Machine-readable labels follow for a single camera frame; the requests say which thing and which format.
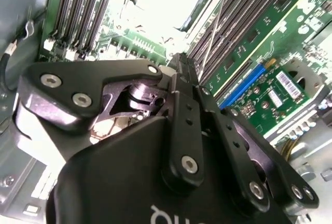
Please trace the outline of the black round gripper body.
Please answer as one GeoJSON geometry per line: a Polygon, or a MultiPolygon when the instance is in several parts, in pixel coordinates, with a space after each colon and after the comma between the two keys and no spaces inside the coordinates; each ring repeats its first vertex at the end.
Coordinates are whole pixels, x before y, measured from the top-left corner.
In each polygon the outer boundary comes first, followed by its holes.
{"type": "Polygon", "coordinates": [[[295,171],[203,88],[172,84],[156,116],[76,148],[51,223],[289,223],[295,171]]]}

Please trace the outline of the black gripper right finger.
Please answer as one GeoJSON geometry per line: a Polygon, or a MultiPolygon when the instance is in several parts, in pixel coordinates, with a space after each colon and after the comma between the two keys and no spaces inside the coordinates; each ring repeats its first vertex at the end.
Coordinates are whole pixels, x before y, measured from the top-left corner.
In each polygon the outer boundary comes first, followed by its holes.
{"type": "Polygon", "coordinates": [[[194,216],[299,216],[319,197],[238,112],[220,110],[192,73],[197,101],[192,126],[201,185],[192,194],[194,216]]]}

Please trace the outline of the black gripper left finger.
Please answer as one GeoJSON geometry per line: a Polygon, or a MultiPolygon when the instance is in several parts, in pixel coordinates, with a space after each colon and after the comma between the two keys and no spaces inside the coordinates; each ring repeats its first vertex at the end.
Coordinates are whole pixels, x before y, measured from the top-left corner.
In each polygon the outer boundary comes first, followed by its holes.
{"type": "Polygon", "coordinates": [[[17,146],[64,165],[61,180],[83,195],[155,176],[188,194],[202,183],[192,141],[196,70],[184,54],[171,68],[144,59],[32,64],[18,85],[17,146]]]}

